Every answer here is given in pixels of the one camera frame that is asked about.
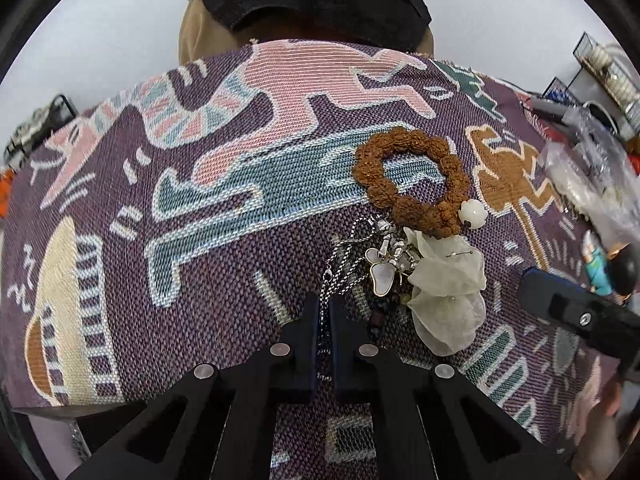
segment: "white lotus bead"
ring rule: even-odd
[[[489,213],[484,208],[484,204],[479,200],[471,199],[463,202],[458,211],[460,221],[466,227],[471,229],[479,229],[486,223],[486,217]]]

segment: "plastic bag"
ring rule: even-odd
[[[578,153],[589,176],[563,144],[548,142],[538,157],[558,193],[587,216],[606,249],[616,243],[640,247],[640,193],[626,152],[616,139],[582,108],[569,108],[563,122],[580,135]]]

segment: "woven blanket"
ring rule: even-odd
[[[544,140],[516,94],[446,62],[315,41],[171,70],[33,154],[15,179],[2,261],[12,405],[151,398],[196,364],[240,364],[277,341],[319,291],[334,244],[374,211],[351,176],[354,150],[394,126],[445,138],[490,212],[463,232],[486,258],[487,320],[449,362],[543,443],[572,436],[593,357],[523,312],[516,292],[529,266],[587,283],[585,227],[536,168]],[[385,169],[422,202],[444,193],[425,156]],[[364,292],[353,316],[368,310]],[[433,363],[405,308],[380,344]],[[373,479],[374,456],[368,406],[339,406],[330,383],[278,412],[272,478]]]

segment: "beige pants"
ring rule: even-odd
[[[180,26],[178,58],[181,65],[186,64],[236,50],[253,38],[259,41],[296,38],[358,43],[347,34],[311,23],[288,10],[274,10],[251,25],[231,32],[211,17],[202,0],[190,0]],[[433,56],[433,35],[429,27],[416,52]]]

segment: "pink animal pattern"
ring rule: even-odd
[[[206,65],[196,65],[206,76]],[[194,183],[211,186],[245,153],[311,133],[318,126],[309,103],[313,96],[325,95],[345,109],[404,100],[417,114],[434,119],[433,109],[412,86],[367,89],[358,79],[362,75],[385,83],[407,65],[418,70],[427,68],[419,59],[393,50],[380,50],[370,56],[339,43],[284,40],[256,44],[252,56],[224,79],[205,105],[193,111],[180,105],[167,74],[152,78],[103,102],[91,117],[77,118],[47,141],[46,146],[60,152],[64,162],[40,207],[50,205],[68,186],[129,105],[140,111],[149,142],[171,149],[219,130],[258,93],[265,93],[273,107],[271,121],[215,147],[195,163]]]

